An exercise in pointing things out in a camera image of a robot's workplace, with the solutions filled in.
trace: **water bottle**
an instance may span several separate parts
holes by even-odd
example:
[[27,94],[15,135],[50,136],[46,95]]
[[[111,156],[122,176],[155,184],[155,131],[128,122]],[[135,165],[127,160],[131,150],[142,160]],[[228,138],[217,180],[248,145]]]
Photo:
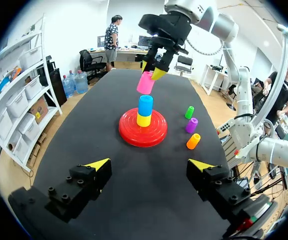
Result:
[[70,79],[66,78],[66,75],[64,75],[64,79],[63,79],[62,83],[63,83],[64,91],[66,94],[66,98],[72,97],[74,94],[74,88],[73,88],[73,85],[72,85],[72,82],[70,81]]
[[88,90],[87,75],[85,72],[78,70],[78,74],[75,76],[76,91],[79,94],[83,94]]
[[74,86],[74,91],[76,91],[76,83],[75,83],[75,75],[72,73],[71,70],[69,70],[69,77],[73,83],[73,86]]

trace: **black shirt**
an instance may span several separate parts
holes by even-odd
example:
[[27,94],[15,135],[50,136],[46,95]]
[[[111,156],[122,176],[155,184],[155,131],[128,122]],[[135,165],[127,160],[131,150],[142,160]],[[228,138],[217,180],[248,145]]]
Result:
[[[272,80],[272,86],[271,88],[273,87],[274,83],[275,83],[275,79],[276,79],[276,76],[277,76],[277,72],[273,72],[269,78]],[[274,111],[274,113],[276,114],[276,112],[278,110],[282,110],[283,107],[284,107],[284,104],[286,104],[286,102],[288,102],[288,82],[286,82],[284,80],[284,83],[283,83],[283,86],[282,86],[282,89],[280,90],[279,92],[279,95],[276,99],[276,102],[275,104],[273,105],[272,109],[271,109],[271,112]]]
[[117,34],[118,35],[118,27],[116,26],[116,24],[111,23],[109,25],[109,27],[106,29],[106,35],[105,35],[105,50],[111,50],[111,49],[115,49],[115,46],[113,45],[113,34]]

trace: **black table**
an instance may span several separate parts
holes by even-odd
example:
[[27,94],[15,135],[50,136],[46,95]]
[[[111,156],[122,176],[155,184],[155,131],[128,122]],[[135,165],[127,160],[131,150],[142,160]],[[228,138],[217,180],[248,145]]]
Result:
[[[188,79],[166,75],[152,91],[154,109],[166,118],[168,134],[154,147],[138,148],[123,141],[120,116],[136,108],[139,70],[116,69],[106,74],[80,100],[50,142],[34,182],[47,193],[65,180],[68,169],[104,158],[113,175],[96,201],[90,201],[69,224],[93,239],[196,240],[219,239],[229,226],[209,202],[203,202],[186,178],[189,158],[227,166],[215,127]],[[187,108],[195,107],[195,150],[186,142]]]

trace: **red ring base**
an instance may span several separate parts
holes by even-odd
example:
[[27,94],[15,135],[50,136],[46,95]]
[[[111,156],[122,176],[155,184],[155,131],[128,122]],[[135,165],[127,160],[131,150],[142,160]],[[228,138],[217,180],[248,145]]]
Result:
[[125,112],[119,120],[120,136],[129,144],[147,148],[161,143],[167,135],[167,122],[162,114],[153,110],[150,125],[138,126],[136,123],[138,108]]

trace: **green cup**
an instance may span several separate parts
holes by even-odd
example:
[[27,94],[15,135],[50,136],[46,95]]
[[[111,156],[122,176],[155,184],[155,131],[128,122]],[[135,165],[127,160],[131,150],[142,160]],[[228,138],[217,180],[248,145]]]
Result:
[[189,106],[189,108],[186,111],[185,117],[187,119],[191,119],[191,117],[193,116],[194,113],[194,107],[193,106]]

